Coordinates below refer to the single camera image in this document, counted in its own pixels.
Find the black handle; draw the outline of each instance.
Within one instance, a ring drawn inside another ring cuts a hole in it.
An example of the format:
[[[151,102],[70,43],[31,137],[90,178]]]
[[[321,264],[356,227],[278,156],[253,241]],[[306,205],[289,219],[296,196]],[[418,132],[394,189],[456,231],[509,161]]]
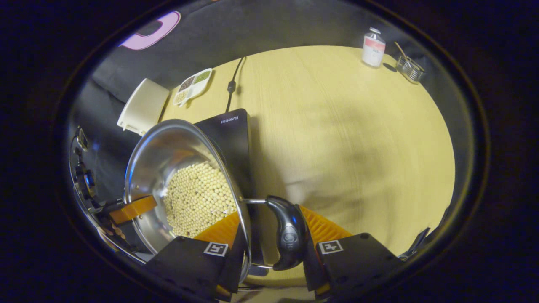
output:
[[[303,261],[307,243],[307,224],[299,209],[289,201],[268,196],[266,204],[273,211],[279,223],[277,227],[277,249],[281,258],[273,265],[273,270],[282,271],[296,267]]]

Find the black power cord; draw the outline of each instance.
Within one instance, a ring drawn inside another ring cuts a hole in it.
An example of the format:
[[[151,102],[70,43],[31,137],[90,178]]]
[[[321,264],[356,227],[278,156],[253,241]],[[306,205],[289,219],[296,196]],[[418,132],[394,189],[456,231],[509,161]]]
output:
[[[243,61],[243,58],[245,57],[242,57],[241,59],[239,59],[238,66],[236,66],[236,71],[234,72],[234,76],[232,77],[232,81],[229,82],[229,86],[226,89],[229,92],[229,102],[226,104],[225,113],[228,113],[230,109],[230,101],[232,100],[232,93],[236,90],[236,82],[234,81],[234,79],[236,78],[236,73],[238,72],[239,65]]]

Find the stainless steel pot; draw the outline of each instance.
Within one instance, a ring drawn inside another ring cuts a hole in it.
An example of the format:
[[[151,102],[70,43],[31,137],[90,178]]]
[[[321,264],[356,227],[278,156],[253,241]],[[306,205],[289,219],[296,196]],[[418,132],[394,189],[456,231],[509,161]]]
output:
[[[135,230],[147,248],[157,254],[176,238],[167,222],[163,203],[170,179],[179,169],[205,161],[224,174],[237,206],[240,226],[247,243],[240,281],[245,279],[251,266],[248,203],[266,203],[279,221],[277,248],[281,259],[272,268],[286,270],[300,264],[306,241],[306,223],[299,208],[273,196],[266,199],[243,198],[233,176],[226,170],[208,137],[195,125],[177,119],[161,122],[151,128],[135,147],[127,165],[124,202],[131,203],[148,195],[153,195],[157,202],[157,207],[133,220]]]

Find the pink logo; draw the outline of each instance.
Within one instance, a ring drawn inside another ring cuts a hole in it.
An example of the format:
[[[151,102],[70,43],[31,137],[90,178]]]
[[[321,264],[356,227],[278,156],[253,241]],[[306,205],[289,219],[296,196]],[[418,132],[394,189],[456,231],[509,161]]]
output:
[[[148,36],[143,36],[139,33],[136,33],[125,40],[120,46],[127,47],[135,51],[147,49],[148,47],[156,44],[159,40],[163,39],[169,32],[171,32],[176,25],[178,25],[179,20],[182,18],[177,11],[172,11],[163,17],[157,19],[161,23],[161,27],[156,30],[153,34]]]

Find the light wood tabletop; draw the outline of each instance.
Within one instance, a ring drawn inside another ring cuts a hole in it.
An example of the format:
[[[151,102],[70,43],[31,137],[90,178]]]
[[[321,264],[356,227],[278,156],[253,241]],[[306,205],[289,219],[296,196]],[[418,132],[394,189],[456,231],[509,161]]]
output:
[[[361,54],[353,47],[303,46],[248,56],[230,110],[251,116],[258,197],[301,204],[352,234],[372,234],[399,255],[418,233],[434,229],[449,206],[453,148],[425,88],[363,64]],[[162,121],[195,123],[224,113],[238,61],[215,67],[206,92],[186,106],[168,101]],[[382,62],[395,65],[388,55]],[[263,246],[275,247],[272,213],[261,209],[255,219],[267,224]],[[278,259],[276,250],[264,254],[270,264]],[[247,281],[305,285],[302,265]]]

